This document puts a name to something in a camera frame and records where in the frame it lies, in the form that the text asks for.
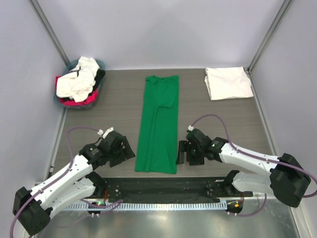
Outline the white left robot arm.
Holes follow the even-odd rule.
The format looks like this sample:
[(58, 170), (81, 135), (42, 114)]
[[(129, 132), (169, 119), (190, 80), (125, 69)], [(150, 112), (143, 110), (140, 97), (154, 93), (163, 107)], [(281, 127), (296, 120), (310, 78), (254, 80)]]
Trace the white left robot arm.
[(135, 157), (126, 136), (113, 128), (98, 132), (95, 143), (86, 144), (70, 162), (56, 174), (31, 189), (17, 190), (13, 204), (14, 218), (9, 236), (13, 237), (16, 222), (33, 236), (41, 232), (65, 207), (107, 191), (105, 180), (95, 170), (105, 164), (110, 167)]

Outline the green t shirt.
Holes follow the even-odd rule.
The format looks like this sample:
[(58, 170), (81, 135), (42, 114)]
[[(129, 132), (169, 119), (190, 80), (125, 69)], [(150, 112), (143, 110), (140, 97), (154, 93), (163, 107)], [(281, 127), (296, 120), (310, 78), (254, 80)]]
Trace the green t shirt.
[(148, 76), (135, 171), (177, 173), (179, 76)]

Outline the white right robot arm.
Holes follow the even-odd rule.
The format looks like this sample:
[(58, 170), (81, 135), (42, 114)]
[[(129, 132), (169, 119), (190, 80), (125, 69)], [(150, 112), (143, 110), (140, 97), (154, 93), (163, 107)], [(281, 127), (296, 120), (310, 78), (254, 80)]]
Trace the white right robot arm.
[(311, 183), (307, 175), (290, 154), (272, 156), (237, 146), (228, 139), (210, 139), (197, 128), (187, 131), (186, 140), (179, 141), (177, 164), (185, 161), (191, 166), (203, 165), (205, 159), (243, 167), (250, 174), (232, 170), (219, 190), (229, 196), (242, 192), (273, 195), (281, 203), (296, 208)]

